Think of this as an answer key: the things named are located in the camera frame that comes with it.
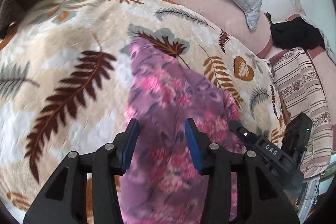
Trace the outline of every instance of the black garment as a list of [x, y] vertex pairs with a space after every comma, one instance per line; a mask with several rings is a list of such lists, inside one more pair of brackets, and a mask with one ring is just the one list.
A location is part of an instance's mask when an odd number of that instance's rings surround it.
[[325, 49], [319, 29], [306, 23], [301, 17], [271, 25], [271, 34], [273, 45], [284, 50], [295, 47], [312, 50], [317, 46]]

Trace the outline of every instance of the blue gripper pad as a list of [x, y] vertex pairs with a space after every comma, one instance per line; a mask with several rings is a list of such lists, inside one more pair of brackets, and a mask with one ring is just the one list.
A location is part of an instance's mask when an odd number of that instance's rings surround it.
[[200, 132], [198, 131], [193, 119], [189, 118], [185, 120], [184, 133], [194, 167], [198, 171], [198, 173], [201, 174], [203, 170], [202, 152], [195, 136], [195, 134], [198, 134]]
[[131, 119], [124, 133], [125, 136], [128, 136], [122, 153], [121, 169], [124, 172], [126, 172], [131, 165], [131, 160], [133, 157], [135, 145], [137, 144], [139, 133], [140, 127], [138, 120]]

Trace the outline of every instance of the silver screw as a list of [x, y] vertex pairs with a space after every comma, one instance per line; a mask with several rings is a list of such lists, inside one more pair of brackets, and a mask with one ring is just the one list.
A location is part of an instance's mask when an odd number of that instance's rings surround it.
[[114, 144], [113, 144], [113, 143], [107, 143], [107, 144], [104, 146], [104, 148], [105, 148], [106, 150], [112, 150], [112, 149], [114, 148]]
[[76, 151], [69, 152], [68, 157], [70, 159], [76, 158], [77, 157], [77, 152]]
[[256, 153], [255, 153], [253, 150], [249, 150], [249, 151], [247, 152], [247, 155], [248, 155], [250, 158], [254, 158], [255, 155], [256, 155]]
[[210, 143], [209, 147], [211, 150], [217, 150], [219, 148], [219, 145], [216, 143]]

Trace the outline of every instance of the striped pillow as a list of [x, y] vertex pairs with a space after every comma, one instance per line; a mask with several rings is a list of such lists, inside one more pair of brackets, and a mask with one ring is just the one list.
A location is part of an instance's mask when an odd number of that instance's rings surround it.
[[313, 120], [308, 150], [300, 167], [305, 178], [325, 170], [332, 150], [332, 125], [325, 94], [315, 68], [301, 48], [293, 48], [273, 66], [274, 80], [291, 120], [304, 112]]

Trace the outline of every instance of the purple floral fabric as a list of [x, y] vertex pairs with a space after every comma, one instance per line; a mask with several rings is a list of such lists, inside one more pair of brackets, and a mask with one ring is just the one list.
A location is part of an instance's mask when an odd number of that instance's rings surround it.
[[[133, 40], [130, 52], [133, 83], [125, 117], [126, 122], [138, 119], [141, 132], [130, 169], [121, 178], [124, 223], [199, 223], [208, 176], [200, 176], [193, 166], [184, 121], [193, 118], [211, 141], [241, 153], [242, 144], [228, 127], [229, 120], [239, 119], [234, 98], [144, 38]], [[234, 219], [233, 176], [231, 192]]]

